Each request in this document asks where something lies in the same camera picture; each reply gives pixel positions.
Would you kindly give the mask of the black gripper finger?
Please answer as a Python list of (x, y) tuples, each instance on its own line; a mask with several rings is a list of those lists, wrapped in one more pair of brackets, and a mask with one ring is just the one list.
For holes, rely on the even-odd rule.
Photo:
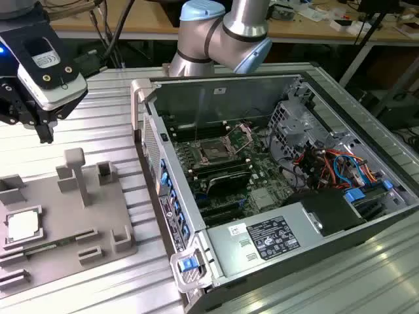
[(65, 113), (62, 110), (36, 111), (35, 130), (39, 136), (40, 143), (51, 144), (54, 140), (53, 127), (57, 125), (58, 119), (64, 119)]

